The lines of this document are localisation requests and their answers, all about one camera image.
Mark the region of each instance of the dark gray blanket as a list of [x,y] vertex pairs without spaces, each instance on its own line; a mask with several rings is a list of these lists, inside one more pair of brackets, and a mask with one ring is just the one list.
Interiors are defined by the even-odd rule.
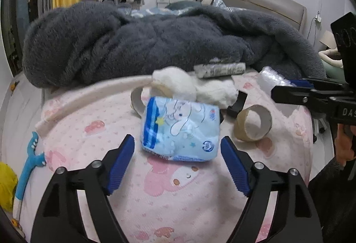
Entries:
[[172,65],[191,71],[214,57],[230,57],[257,71],[268,65],[290,79],[325,77],[312,46],[268,14],[202,6],[183,16],[137,19],[91,1],[54,9],[35,21],[25,38],[23,67],[33,85],[45,88],[152,74]]

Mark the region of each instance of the yellow bag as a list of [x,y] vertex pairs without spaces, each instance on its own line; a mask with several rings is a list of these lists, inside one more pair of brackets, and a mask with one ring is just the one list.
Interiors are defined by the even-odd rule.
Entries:
[[5,163],[0,162],[0,206],[12,212],[17,176]]

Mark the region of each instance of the wall outlet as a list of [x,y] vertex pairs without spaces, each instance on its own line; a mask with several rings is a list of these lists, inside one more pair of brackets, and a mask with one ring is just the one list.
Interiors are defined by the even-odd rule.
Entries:
[[317,15],[315,16],[315,21],[316,21],[317,23],[321,23],[321,22],[322,22],[322,18],[321,18],[321,16],[320,16],[320,14],[317,14]]

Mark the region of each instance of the floor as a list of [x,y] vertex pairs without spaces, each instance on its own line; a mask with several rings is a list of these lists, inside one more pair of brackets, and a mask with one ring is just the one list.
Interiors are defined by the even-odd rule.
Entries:
[[[24,76],[16,77],[20,81],[12,96],[7,93],[0,110],[0,135],[2,134],[0,155],[1,161],[7,163],[15,173],[20,176],[26,161],[26,147],[35,130],[35,124],[40,120],[41,90],[32,86]],[[43,150],[39,141],[36,154]],[[330,159],[334,156],[331,132],[326,130],[318,135],[313,145],[313,164],[311,178],[313,178]],[[29,180],[22,204],[20,224],[29,239],[32,222],[36,215],[41,196],[52,176],[52,172],[44,168],[35,168],[34,172],[40,173],[41,182]]]

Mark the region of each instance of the packing tape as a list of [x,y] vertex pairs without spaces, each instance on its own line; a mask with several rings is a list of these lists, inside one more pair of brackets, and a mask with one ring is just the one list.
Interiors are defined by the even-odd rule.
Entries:
[[[250,111],[257,113],[261,120],[261,127],[257,132],[252,133],[246,129],[246,119]],[[262,105],[253,105],[242,110],[234,123],[234,136],[242,141],[252,142],[264,138],[272,128],[272,116],[270,111]]]
[[[165,87],[157,87],[154,85],[154,83],[150,83],[146,87],[149,86],[151,86],[150,97],[161,96],[172,98],[172,96],[169,94],[169,90]],[[146,105],[141,99],[143,89],[143,87],[137,87],[131,92],[131,108],[135,110],[140,117],[143,116],[146,108]]]

